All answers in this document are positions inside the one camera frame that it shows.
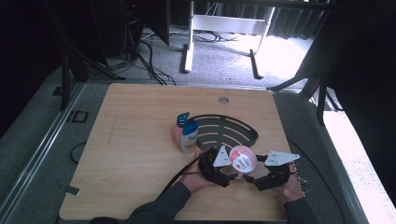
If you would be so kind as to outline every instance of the person's arm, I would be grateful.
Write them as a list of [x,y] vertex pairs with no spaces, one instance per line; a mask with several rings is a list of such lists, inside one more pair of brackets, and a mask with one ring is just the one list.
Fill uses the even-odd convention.
[[[196,151],[194,158],[198,157],[201,151]],[[161,195],[156,201],[145,203],[137,207],[124,224],[134,223],[173,223],[176,214],[184,207],[192,193],[213,185],[205,180],[199,173],[198,162],[195,162],[176,184]]]
[[300,182],[297,176],[297,170],[294,163],[289,164],[290,175],[288,183],[283,186],[274,188],[285,199],[285,209],[288,214],[288,224],[316,224],[318,220],[311,206],[305,199],[301,190]]

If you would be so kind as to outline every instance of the person's left hand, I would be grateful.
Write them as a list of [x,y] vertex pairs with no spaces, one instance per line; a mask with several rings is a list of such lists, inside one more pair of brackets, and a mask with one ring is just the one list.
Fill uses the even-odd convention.
[[[199,155],[201,155],[203,151],[201,150],[196,150],[194,154],[194,158],[197,158]],[[180,182],[183,183],[191,193],[195,193],[200,189],[203,189],[207,186],[214,185],[212,182],[207,181],[200,173],[199,167],[198,167],[198,161],[196,161],[187,171],[186,173],[191,173],[191,174],[185,174],[180,178]]]

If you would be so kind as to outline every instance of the table top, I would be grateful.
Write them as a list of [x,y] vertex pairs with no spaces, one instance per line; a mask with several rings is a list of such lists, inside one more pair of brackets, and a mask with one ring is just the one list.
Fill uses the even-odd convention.
[[[229,103],[221,104],[220,97]],[[171,138],[177,115],[184,112],[245,122],[259,134],[251,147],[256,154],[290,152],[268,91],[112,84],[70,184],[80,189],[79,195],[66,194],[61,218],[125,219],[139,205],[154,201],[192,160],[193,155],[183,154]],[[260,172],[254,175],[267,171],[262,167]],[[237,179],[227,188],[214,185],[194,193],[176,219],[285,220],[283,203],[274,191],[258,191]]]

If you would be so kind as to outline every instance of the dark long sleeve shirt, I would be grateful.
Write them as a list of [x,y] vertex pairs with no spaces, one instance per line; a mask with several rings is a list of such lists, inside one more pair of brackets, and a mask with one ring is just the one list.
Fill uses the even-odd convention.
[[[124,224],[173,223],[176,214],[184,207],[190,196],[189,189],[181,182],[176,182],[157,201],[145,203],[136,208]],[[318,223],[305,198],[285,203],[285,209],[288,214],[288,224]]]

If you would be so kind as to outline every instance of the pink round object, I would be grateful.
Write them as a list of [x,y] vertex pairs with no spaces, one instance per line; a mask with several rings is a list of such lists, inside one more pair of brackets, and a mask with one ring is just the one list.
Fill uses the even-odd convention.
[[252,172],[257,165],[256,154],[249,147],[233,147],[230,151],[229,158],[233,168],[243,175]]

